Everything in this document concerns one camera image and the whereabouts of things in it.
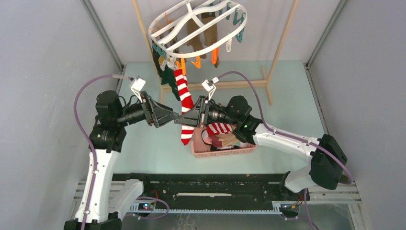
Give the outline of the red white striped sock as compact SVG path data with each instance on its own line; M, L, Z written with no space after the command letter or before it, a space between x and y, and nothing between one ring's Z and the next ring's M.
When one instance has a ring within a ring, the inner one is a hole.
M210 136L216 136L220 134L232 133L234 126L225 123L211 123L206 126L206 131Z
M190 111L194 104L192 95L188 89L188 82L186 75L183 74L181 69L174 71L175 83L177 86L178 94L181 102L181 114ZM180 139L183 145L188 145L194 132L194 127L182 125Z

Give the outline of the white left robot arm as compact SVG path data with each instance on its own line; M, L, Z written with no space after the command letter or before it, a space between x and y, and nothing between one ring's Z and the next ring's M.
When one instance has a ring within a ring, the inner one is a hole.
M138 179L129 179L119 194L109 201L114 166L126 136L125 127L146 121L161 127L178 113L152 99L146 91L138 93L139 103L122 105L115 91L105 91L96 97L95 124L85 137L90 141L90 163L81 204L66 230L120 230L126 208L137 199L147 199L151 186Z

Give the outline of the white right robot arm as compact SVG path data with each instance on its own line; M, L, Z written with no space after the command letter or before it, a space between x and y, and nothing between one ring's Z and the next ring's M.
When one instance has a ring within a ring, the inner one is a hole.
M235 126L233 134L242 142L274 148L303 160L305 167L284 175L278 188L279 196L284 200L291 200L298 192L312 186L335 190L338 184L346 183L343 167L347 157L331 135L310 138L277 129L253 117L251 110L241 95L232 97L226 107L207 102L200 96L194 107L174 122L194 128L215 123L232 125Z

